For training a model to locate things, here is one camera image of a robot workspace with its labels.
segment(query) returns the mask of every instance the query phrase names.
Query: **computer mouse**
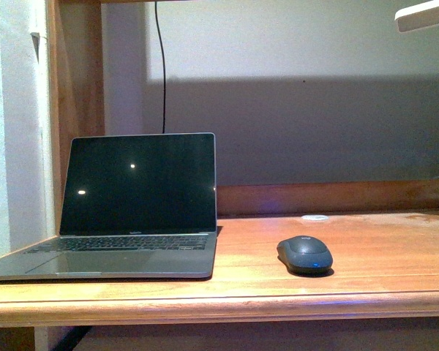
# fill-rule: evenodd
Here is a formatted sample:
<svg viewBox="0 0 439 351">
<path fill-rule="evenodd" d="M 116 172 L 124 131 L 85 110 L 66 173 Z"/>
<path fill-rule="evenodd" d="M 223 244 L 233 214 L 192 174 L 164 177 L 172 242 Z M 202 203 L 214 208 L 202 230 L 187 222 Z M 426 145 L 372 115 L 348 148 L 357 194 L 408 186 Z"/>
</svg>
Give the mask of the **computer mouse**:
<svg viewBox="0 0 439 351">
<path fill-rule="evenodd" d="M 325 275 L 334 262 L 329 248 L 312 236 L 300 235 L 280 241 L 277 251 L 279 260 L 298 275 Z"/>
</svg>

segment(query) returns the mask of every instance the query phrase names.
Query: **laptop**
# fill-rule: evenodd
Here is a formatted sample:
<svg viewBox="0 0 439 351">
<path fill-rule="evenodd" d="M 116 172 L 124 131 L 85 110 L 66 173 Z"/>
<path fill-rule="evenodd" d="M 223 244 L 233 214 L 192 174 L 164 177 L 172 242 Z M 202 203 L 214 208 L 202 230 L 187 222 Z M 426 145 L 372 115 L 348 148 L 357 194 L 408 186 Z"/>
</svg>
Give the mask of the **laptop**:
<svg viewBox="0 0 439 351">
<path fill-rule="evenodd" d="M 0 280 L 209 279 L 212 133 L 72 141 L 60 235 L 0 258 Z"/>
</svg>

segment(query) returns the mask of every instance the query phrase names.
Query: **laptop screen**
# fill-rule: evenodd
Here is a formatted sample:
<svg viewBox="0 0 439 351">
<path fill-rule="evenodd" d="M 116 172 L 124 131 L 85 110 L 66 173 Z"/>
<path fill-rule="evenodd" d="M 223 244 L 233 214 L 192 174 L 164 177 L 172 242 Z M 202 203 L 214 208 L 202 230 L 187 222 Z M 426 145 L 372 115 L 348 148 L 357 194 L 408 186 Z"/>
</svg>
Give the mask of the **laptop screen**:
<svg viewBox="0 0 439 351">
<path fill-rule="evenodd" d="M 216 220 L 213 134 L 73 140 L 61 235 L 213 232 Z"/>
</svg>

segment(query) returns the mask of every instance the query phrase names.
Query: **wooden side panel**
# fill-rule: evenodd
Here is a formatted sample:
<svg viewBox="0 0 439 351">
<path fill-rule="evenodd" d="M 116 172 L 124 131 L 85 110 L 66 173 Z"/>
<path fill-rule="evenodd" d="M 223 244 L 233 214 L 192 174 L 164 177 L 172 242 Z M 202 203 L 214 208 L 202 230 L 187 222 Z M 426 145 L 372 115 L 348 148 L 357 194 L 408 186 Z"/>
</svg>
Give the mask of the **wooden side panel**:
<svg viewBox="0 0 439 351">
<path fill-rule="evenodd" d="M 105 133 L 100 1 L 49 1 L 48 23 L 54 188 L 60 214 L 71 140 Z"/>
</svg>

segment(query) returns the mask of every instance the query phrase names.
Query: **laptop keyboard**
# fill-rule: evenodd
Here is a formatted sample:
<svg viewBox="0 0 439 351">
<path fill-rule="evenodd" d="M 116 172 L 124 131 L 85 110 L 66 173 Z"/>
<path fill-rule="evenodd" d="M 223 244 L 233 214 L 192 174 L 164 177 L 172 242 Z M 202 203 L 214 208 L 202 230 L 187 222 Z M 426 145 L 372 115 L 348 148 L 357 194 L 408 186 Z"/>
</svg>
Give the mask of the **laptop keyboard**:
<svg viewBox="0 0 439 351">
<path fill-rule="evenodd" d="M 127 250 L 204 250 L 207 235 L 137 235 L 62 238 L 43 243 L 25 253 L 35 252 L 83 252 Z"/>
</svg>

